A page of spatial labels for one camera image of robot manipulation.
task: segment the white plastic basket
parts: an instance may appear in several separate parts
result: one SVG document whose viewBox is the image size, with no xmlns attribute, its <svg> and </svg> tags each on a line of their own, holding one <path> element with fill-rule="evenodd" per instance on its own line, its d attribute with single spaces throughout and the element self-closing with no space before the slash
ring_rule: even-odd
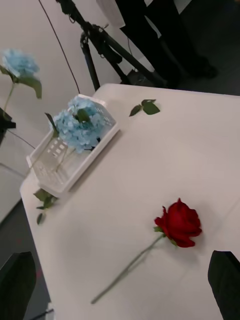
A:
<svg viewBox="0 0 240 320">
<path fill-rule="evenodd" d="M 73 151 L 73 148 L 68 148 L 60 138 L 51 140 L 53 131 L 50 131 L 32 154 L 26 158 L 29 167 L 32 167 L 38 180 L 39 188 L 46 190 L 57 198 L 69 191 L 119 131 L 119 125 L 106 109 L 107 106 L 104 101 L 82 94 L 79 94 L 79 97 L 95 102 L 98 112 L 103 114 L 107 123 L 102 139 L 94 150 L 78 154 Z"/>
</svg>

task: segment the light blue flower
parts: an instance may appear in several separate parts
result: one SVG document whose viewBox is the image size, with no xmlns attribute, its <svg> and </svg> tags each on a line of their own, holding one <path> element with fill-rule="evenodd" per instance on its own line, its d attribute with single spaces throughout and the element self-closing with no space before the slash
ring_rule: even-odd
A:
<svg viewBox="0 0 240 320">
<path fill-rule="evenodd" d="M 35 63 L 33 57 L 20 50 L 7 49 L 2 52 L 3 66 L 15 77 L 32 77 L 39 71 L 39 66 Z"/>
<path fill-rule="evenodd" d="M 93 150 L 103 138 L 106 121 L 98 112 L 96 104 L 89 99 L 76 99 L 75 97 L 68 106 L 70 110 L 63 110 L 53 118 L 59 137 L 77 153 L 84 150 Z M 84 108 L 88 113 L 90 122 L 81 122 L 74 118 L 78 109 Z"/>
<path fill-rule="evenodd" d="M 82 98 L 76 95 L 76 97 L 68 103 L 68 108 L 70 108 L 73 113 L 77 113 L 79 109 L 85 109 L 89 116 L 93 116 L 97 112 L 97 105 L 97 103 L 88 98 Z"/>
</svg>

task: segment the tripod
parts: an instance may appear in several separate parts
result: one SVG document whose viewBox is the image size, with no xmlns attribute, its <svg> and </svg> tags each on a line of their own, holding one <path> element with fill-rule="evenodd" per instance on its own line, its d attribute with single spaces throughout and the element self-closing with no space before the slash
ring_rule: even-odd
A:
<svg viewBox="0 0 240 320">
<path fill-rule="evenodd" d="M 119 67 L 119 64 L 124 58 L 134 68 L 142 73 L 150 82 L 152 82 L 155 87 L 164 87 L 162 80 L 157 75 L 153 74 L 141 63 L 139 63 L 138 60 L 136 60 L 119 43 L 117 43 L 103 28 L 85 21 L 72 0 L 56 0 L 56 2 L 60 3 L 62 12 L 68 15 L 74 22 L 77 22 L 83 29 L 83 33 L 80 38 L 80 46 L 85 56 L 87 67 L 95 90 L 100 88 L 100 83 L 93 58 L 91 56 L 89 40 L 96 48 L 99 55 L 103 58 L 106 58 L 113 69 L 117 72 L 123 84 L 131 84 L 128 77 Z"/>
</svg>

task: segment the tripod leg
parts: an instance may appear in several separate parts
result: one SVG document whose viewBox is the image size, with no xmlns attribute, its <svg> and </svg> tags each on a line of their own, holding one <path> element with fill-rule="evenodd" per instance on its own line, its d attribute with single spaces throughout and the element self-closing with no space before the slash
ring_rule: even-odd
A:
<svg viewBox="0 0 240 320">
<path fill-rule="evenodd" d="M 110 63 L 110 65 L 113 67 L 113 69 L 116 71 L 116 73 L 119 75 L 122 83 L 124 85 L 131 85 L 131 82 L 127 75 L 123 72 L 123 70 L 118 66 L 117 63 L 111 62 L 107 59 L 107 61 Z"/>
<path fill-rule="evenodd" d="M 97 91 L 100 88 L 100 83 L 99 83 L 99 78 L 94 66 L 94 62 L 93 62 L 93 58 L 90 52 L 90 48 L 89 48 L 89 44 L 88 44 L 88 40 L 86 37 L 81 37 L 80 40 L 80 47 L 82 49 L 82 52 L 85 56 L 85 60 L 86 60 L 86 64 L 91 76 L 91 80 L 94 86 L 95 91 Z"/>
<path fill-rule="evenodd" d="M 125 50 L 119 43 L 117 43 L 106 31 L 102 31 L 106 43 L 112 47 L 119 55 L 126 59 L 133 67 L 135 67 L 141 74 L 143 74 L 149 81 L 151 81 L 157 88 L 164 88 L 163 81 L 145 68 L 138 60 L 136 60 L 127 50 Z"/>
</svg>

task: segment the gray floor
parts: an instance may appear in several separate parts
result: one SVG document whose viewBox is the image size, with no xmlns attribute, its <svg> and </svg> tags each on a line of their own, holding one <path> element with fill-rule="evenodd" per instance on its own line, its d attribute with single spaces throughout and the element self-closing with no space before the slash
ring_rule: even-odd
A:
<svg viewBox="0 0 240 320">
<path fill-rule="evenodd" d="M 219 70 L 215 79 L 184 79 L 179 89 L 240 95 L 240 4 L 234 0 L 193 0 L 182 13 L 200 55 Z"/>
<path fill-rule="evenodd" d="M 219 75 L 211 80 L 185 77 L 179 89 L 239 96 L 240 4 L 234 0 L 192 0 L 182 18 L 199 54 L 209 58 Z M 21 202 L 0 226 L 0 243 L 0 266 L 14 252 L 31 251 L 34 255 L 37 284 L 24 319 L 29 320 L 46 309 L 50 298 Z"/>
</svg>

